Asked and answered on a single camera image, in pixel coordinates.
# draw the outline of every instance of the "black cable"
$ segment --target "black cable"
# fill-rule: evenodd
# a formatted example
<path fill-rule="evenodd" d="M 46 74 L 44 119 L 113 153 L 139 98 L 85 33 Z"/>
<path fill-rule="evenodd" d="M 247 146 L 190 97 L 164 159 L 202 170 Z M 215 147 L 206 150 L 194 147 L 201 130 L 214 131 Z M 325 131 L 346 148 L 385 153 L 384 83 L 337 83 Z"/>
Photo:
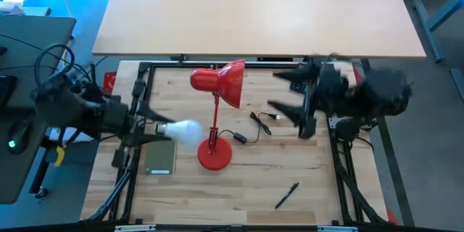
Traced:
<path fill-rule="evenodd" d="M 145 120 L 145 118 L 144 118 L 144 119 L 140 119 L 140 120 L 137 122 L 137 125 L 139 125 L 140 123 L 142 123 L 144 120 Z M 154 123 L 154 120 L 151 120 L 151 121 L 147 121 L 145 124 L 153 124 L 153 123 Z"/>
<path fill-rule="evenodd" d="M 3 36 L 3 37 L 5 37 L 5 38 L 18 41 L 18 42 L 20 42 L 20 43 L 22 43 L 22 44 L 25 44 L 25 45 L 27 45 L 27 46 L 30 46 L 30 47 L 32 47 L 32 48 L 35 48 L 35 49 L 40 50 L 40 51 L 43 51 L 42 48 L 40 48 L 40 47 L 38 47 L 38 46 L 35 46 L 35 45 L 31 44 L 31 43 L 25 42 L 25 41 L 23 41 L 23 40 L 21 40 L 21 39 L 18 39 L 18 38 L 12 37 L 12 36 L 8 36 L 8 35 L 5 35 L 5 34 L 3 34 L 3 33 L 0 33 L 0 36 Z M 49 52 L 48 54 L 52 55 L 53 57 L 57 58 L 57 59 L 60 60 L 60 61 L 63 61 L 63 62 L 66 62 L 66 63 L 67 63 L 67 61 L 66 61 L 65 59 L 63 59 L 63 58 L 61 58 L 61 57 L 58 57 L 58 56 L 55 55 L 55 54 L 52 54 L 52 53 L 50 53 L 50 52 Z M 85 75 L 85 77 L 86 77 L 88 80 L 91 80 L 91 79 L 90 79 L 90 76 L 89 76 L 88 73 L 84 70 L 84 68 L 82 68 L 82 66 L 80 66 L 80 65 L 78 65 L 78 64 L 74 64 L 73 67 L 76 67 L 76 68 L 77 68 L 76 70 L 80 71 L 83 75 Z"/>
<path fill-rule="evenodd" d="M 98 62 L 96 62 L 96 64 L 94 65 L 94 70 L 95 70 L 96 66 L 97 66 L 100 62 L 102 62 L 104 59 L 106 59 L 106 58 L 108 58 L 108 56 L 105 56 L 105 57 L 101 58 Z"/>
<path fill-rule="evenodd" d="M 115 134 L 115 135 L 106 136 L 106 137 L 104 137 L 104 138 L 101 138 L 101 139 L 99 140 L 99 142 L 102 142 L 102 141 L 104 141 L 104 140 L 106 140 L 106 139 L 108 139 L 108 138 L 114 138 L 114 137 L 116 137 L 116 136 L 117 136 L 116 134 Z"/>
<path fill-rule="evenodd" d="M 253 144 L 253 143 L 256 143 L 259 139 L 260 139 L 260 132 L 261 132 L 261 128 L 268 134 L 268 135 L 272 135 L 272 132 L 270 132 L 270 129 L 269 127 L 262 123 L 261 119 L 260 119 L 260 116 L 261 115 L 269 115 L 268 113 L 265 113 L 265 112 L 260 112 L 258 113 L 258 116 L 256 116 L 256 114 L 254 112 L 250 113 L 250 117 L 256 121 L 258 123 L 258 135 L 256 137 L 256 139 L 254 141 L 247 141 L 248 144 Z"/>
<path fill-rule="evenodd" d="M 25 14 L 22 14 L 22 13 L 18 13 L 18 14 L 4 14 L 4 15 L 0 15 L 0 17 L 17 16 L 17 15 L 25 15 Z"/>
<path fill-rule="evenodd" d="M 359 136 L 356 136 L 356 138 L 357 138 L 358 140 L 364 141 L 365 143 L 369 144 L 369 146 L 372 147 L 372 151 L 374 151 L 374 145 L 373 145 L 370 141 L 368 141 L 368 140 L 365 139 L 365 138 L 361 138 L 361 137 L 359 137 Z"/>
<path fill-rule="evenodd" d="M 234 133 L 232 130 L 222 130 L 221 132 L 219 132 L 219 134 L 217 135 L 217 137 L 219 137 L 220 134 L 223 133 L 223 132 L 230 132 L 230 133 L 232 133 L 232 135 L 235 135 L 235 133 Z"/>
<path fill-rule="evenodd" d="M 0 68 L 0 70 L 10 70 L 10 69 L 19 69 L 19 68 L 28 68 L 28 67 L 34 67 L 34 65 L 25 65 L 25 66 L 16 66 L 16 67 L 7 67 L 7 68 Z M 47 67 L 52 70 L 55 70 L 56 68 L 48 65 L 41 65 L 41 67 Z"/>
<path fill-rule="evenodd" d="M 105 57 L 101 58 L 98 62 L 96 62 L 95 67 L 106 58 L 108 58 L 108 56 L 105 56 Z"/>
<path fill-rule="evenodd" d="M 45 54 L 48 54 L 50 50 L 54 49 L 54 48 L 57 48 L 57 47 L 62 47 L 64 49 L 66 49 L 70 55 L 71 55 L 71 62 L 69 63 L 69 65 L 66 65 L 63 70 L 61 70 L 60 73 L 62 74 L 65 74 L 67 72 L 69 72 L 71 70 L 71 68 L 73 67 L 74 65 L 74 62 L 75 62 L 75 57 L 74 57 L 74 52 L 71 50 L 71 48 L 69 46 L 67 46 L 66 44 L 63 44 L 63 43 L 55 43 L 55 44 L 52 44 L 51 46 L 45 48 L 36 58 L 36 63 L 34 64 L 34 78 L 36 79 L 36 84 L 37 84 L 37 87 L 40 88 L 41 87 L 41 76 L 40 76 L 40 65 L 41 65 L 41 62 L 42 62 L 42 58 L 44 58 Z"/>
<path fill-rule="evenodd" d="M 353 143 L 352 142 L 349 142 L 348 143 L 348 152 L 351 151 L 351 149 L 353 149 Z M 340 154 L 345 154 L 345 152 L 342 152 L 342 151 L 338 151 L 338 153 Z"/>

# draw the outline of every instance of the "white light bulb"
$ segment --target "white light bulb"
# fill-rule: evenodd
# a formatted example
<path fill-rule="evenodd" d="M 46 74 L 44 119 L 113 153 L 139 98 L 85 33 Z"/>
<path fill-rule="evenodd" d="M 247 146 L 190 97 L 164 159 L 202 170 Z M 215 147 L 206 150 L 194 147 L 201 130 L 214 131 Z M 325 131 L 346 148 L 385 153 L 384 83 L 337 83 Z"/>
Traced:
<path fill-rule="evenodd" d="M 179 140 L 181 144 L 197 146 L 203 139 L 203 127 L 195 120 L 183 120 L 164 124 L 164 130 L 158 127 L 157 132 Z"/>

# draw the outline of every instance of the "cord plug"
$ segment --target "cord plug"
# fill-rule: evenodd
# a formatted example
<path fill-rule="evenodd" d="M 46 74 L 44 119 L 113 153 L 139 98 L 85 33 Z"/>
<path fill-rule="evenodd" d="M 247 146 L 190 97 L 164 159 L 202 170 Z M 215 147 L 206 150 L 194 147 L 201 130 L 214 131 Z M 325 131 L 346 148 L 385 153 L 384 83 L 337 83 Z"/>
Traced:
<path fill-rule="evenodd" d="M 269 113 L 268 116 L 273 118 L 274 120 L 280 120 L 281 119 L 281 116 L 279 116 L 278 114 L 275 114 L 275 113 Z"/>

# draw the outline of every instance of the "wooden table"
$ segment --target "wooden table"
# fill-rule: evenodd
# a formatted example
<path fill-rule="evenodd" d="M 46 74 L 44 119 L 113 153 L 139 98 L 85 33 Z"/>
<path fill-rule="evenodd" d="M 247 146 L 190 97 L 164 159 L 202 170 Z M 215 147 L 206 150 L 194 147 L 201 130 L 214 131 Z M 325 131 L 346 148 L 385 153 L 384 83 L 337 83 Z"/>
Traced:
<path fill-rule="evenodd" d="M 424 58 L 403 0 L 109 0 L 95 55 Z"/>
<path fill-rule="evenodd" d="M 123 102 L 131 102 L 131 91 L 139 62 L 120 63 L 114 93 Z M 355 82 L 351 64 L 335 63 Z M 204 137 L 212 124 L 213 98 L 190 86 L 193 70 L 158 68 L 150 106 L 176 120 L 195 119 L 204 127 Z M 245 70 L 241 109 L 220 101 L 218 127 L 254 138 L 257 124 L 250 112 L 275 112 L 266 103 L 279 99 L 299 104 L 302 97 L 289 93 L 289 83 L 272 76 L 272 70 Z M 309 141 L 297 138 L 297 129 L 288 120 L 274 121 L 263 117 L 272 136 L 261 133 L 253 145 L 242 145 L 225 134 L 233 147 L 232 161 L 226 169 L 204 169 L 196 148 L 178 145 L 175 175 L 145 175 L 144 149 L 136 181 L 131 220 L 143 218 L 145 223 L 158 224 L 330 224 L 341 220 L 334 164 L 328 139 L 325 116 L 318 114 L 316 134 Z M 111 167 L 119 141 L 100 144 L 86 200 L 81 214 L 88 218 L 109 196 L 117 170 Z M 386 219 L 386 208 L 372 149 L 355 141 L 352 149 L 357 182 L 361 192 L 378 214 Z M 275 205 L 295 182 L 298 189 L 277 210 Z M 354 215 L 348 193 L 349 209 Z"/>

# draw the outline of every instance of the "floor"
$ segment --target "floor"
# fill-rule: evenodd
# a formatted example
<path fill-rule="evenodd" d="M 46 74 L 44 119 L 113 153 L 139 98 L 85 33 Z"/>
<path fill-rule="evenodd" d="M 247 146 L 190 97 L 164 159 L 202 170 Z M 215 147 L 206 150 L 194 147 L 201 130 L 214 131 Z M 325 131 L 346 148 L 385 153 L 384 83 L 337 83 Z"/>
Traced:
<path fill-rule="evenodd" d="M 108 0 L 68 1 L 78 19 L 72 49 L 82 65 L 91 60 L 96 62 L 101 57 L 92 57 L 91 49 Z M 430 13 L 435 12 L 443 3 L 444 0 L 425 1 Z M 449 68 L 464 69 L 464 49 L 461 47 L 464 44 L 464 9 L 446 21 L 435 34 L 441 44 L 442 53 L 447 58 L 437 65 L 432 60 L 430 46 L 411 0 L 405 0 L 405 4 L 429 58 L 422 62 L 372 61 L 371 64 L 373 67 L 401 69 L 414 82 L 414 96 L 407 111 L 397 117 L 388 118 L 387 123 L 415 224 L 427 228 L 463 231 L 464 164 L 461 155 L 464 154 L 464 146 L 460 141 L 464 126 L 464 102 L 460 99 Z M 63 0 L 26 0 L 25 6 L 49 6 L 52 8 L 51 15 L 68 16 Z M 104 72 L 116 71 L 119 61 L 120 58 L 110 57 L 97 67 L 99 84 L 102 84 Z M 371 138 L 377 147 L 377 171 L 386 204 L 401 221 L 377 130 L 372 132 Z M 0 205 L 0 228 L 70 223 L 78 220 L 96 146 L 95 143 L 80 146 L 73 152 L 71 164 L 60 168 L 50 167 L 44 185 L 51 192 L 42 200 L 27 194 L 32 174 L 38 165 L 36 159 L 18 202 Z"/>

